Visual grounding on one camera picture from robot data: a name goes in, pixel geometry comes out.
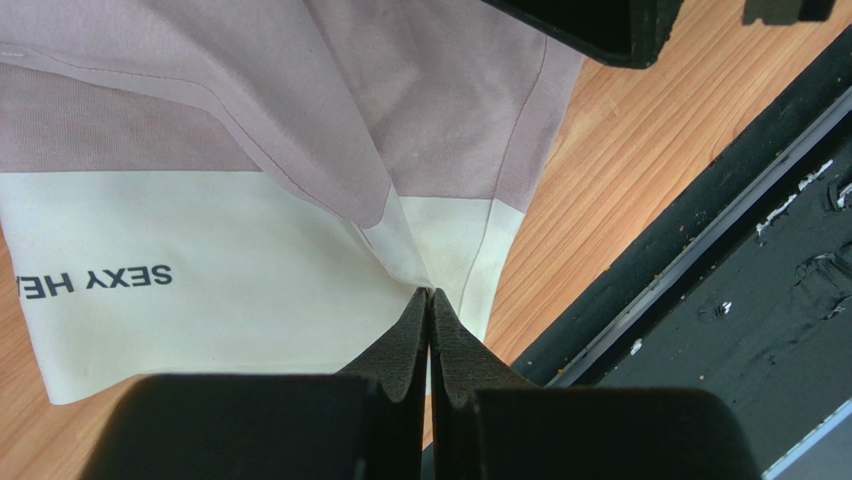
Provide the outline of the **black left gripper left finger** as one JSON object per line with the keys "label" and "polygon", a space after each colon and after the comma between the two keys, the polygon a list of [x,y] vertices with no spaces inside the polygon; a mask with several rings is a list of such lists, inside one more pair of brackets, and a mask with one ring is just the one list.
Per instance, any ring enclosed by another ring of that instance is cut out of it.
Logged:
{"label": "black left gripper left finger", "polygon": [[110,416],[85,479],[416,479],[427,293],[339,372],[151,376]]}

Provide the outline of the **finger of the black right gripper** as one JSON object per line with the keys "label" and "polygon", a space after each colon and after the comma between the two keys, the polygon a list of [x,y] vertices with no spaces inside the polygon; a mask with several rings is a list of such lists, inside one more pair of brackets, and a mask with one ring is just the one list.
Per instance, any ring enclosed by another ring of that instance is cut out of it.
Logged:
{"label": "finger of the black right gripper", "polygon": [[787,26],[798,22],[825,22],[835,0],[746,0],[743,25],[761,21],[764,25]]}
{"label": "finger of the black right gripper", "polygon": [[486,3],[610,67],[647,69],[670,39],[680,0],[487,0]]}

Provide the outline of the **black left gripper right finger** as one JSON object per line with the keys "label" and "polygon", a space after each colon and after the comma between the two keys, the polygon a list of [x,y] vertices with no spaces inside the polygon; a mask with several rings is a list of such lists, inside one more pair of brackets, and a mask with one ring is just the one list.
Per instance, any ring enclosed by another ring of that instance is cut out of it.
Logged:
{"label": "black left gripper right finger", "polygon": [[429,306],[439,479],[757,479],[733,413],[691,388],[542,388]]}

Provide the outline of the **pink underwear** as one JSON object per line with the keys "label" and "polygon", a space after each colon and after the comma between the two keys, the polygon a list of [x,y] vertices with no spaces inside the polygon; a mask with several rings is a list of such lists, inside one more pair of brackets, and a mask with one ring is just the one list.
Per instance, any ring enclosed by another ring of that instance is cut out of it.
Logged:
{"label": "pink underwear", "polygon": [[1,225],[51,402],[486,334],[582,53],[481,1],[5,1]]}

